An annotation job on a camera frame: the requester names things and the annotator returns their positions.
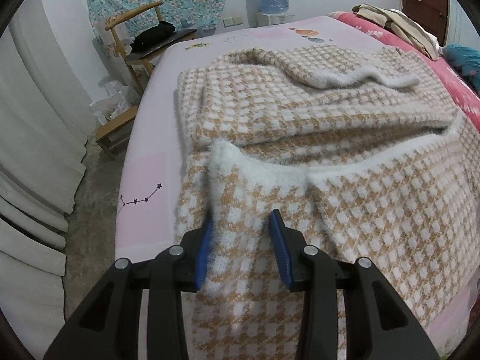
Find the fuzzy white trim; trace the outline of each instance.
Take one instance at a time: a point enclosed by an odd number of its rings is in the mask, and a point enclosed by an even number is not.
[[[389,88],[409,88],[420,83],[418,76],[414,73],[405,74],[399,77],[389,77],[381,73],[375,66],[362,66],[347,74],[333,73],[327,70],[317,69],[313,77],[307,79],[308,84],[319,89],[345,88],[366,79],[376,81]]]
[[[323,179],[326,176],[335,174],[349,174],[361,172],[372,166],[382,164],[392,158],[402,156],[406,151],[416,147],[425,147],[432,143],[439,143],[443,140],[454,139],[459,128],[463,125],[466,116],[462,111],[458,111],[454,121],[444,131],[443,134],[427,134],[421,137],[408,139],[398,143],[366,160],[358,163],[339,164],[333,166],[311,166],[296,167],[285,166],[275,163],[260,161],[244,155],[238,147],[224,139],[216,139],[210,146],[210,173],[223,173],[229,171],[232,167],[238,167],[243,172],[249,172],[248,177],[251,181],[270,186],[283,183],[289,186],[305,186],[307,179],[315,183],[317,179]]]

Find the chair backrest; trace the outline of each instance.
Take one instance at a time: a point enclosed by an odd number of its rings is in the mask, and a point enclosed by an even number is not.
[[[118,35],[117,35],[117,32],[115,31],[115,26],[118,26],[120,23],[124,23],[130,19],[133,19],[135,16],[138,16],[140,15],[141,13],[149,10],[149,9],[152,9],[154,8],[155,9],[155,12],[157,14],[157,17],[158,17],[158,21],[162,21],[162,13],[160,12],[160,8],[159,6],[163,4],[163,1],[156,1],[154,3],[149,3],[149,4],[145,4],[145,5],[142,5],[141,7],[138,7],[138,8],[135,8],[135,9],[131,9],[127,12],[124,12],[118,16],[116,15],[113,15],[113,16],[110,16],[107,20],[106,20],[106,27],[105,27],[105,31],[112,31],[112,35],[113,35],[113,39],[115,40],[115,43],[117,44],[117,50],[118,52],[120,53],[120,55],[122,56],[123,59],[126,58],[127,56],[127,53],[125,52],[125,49],[123,47],[123,44],[122,42],[120,41]]]

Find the electrical outlet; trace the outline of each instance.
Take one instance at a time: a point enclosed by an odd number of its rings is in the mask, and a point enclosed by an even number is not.
[[[232,17],[232,19],[233,19],[233,25],[234,26],[238,26],[240,24],[243,24],[243,19],[242,19],[241,16],[234,16],[234,17]]]
[[[233,18],[232,17],[225,17],[225,19],[223,19],[223,25],[225,27],[233,26]]]

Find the wooden door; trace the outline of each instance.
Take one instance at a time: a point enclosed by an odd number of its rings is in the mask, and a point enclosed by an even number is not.
[[[445,45],[448,0],[402,0],[402,3],[403,13],[435,35],[441,46]]]

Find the red blanket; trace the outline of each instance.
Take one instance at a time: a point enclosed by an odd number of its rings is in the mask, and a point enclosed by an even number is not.
[[[383,44],[398,47],[403,51],[413,50],[417,52],[438,75],[455,103],[463,110],[463,112],[469,117],[477,130],[480,132],[480,99],[443,58],[440,58],[437,61],[432,61],[393,33],[380,26],[377,26],[370,21],[361,19],[360,17],[355,16],[353,13],[338,12],[332,14],[331,16],[334,19],[337,19],[351,27],[358,29],[359,31],[366,33],[369,36],[372,36]]]

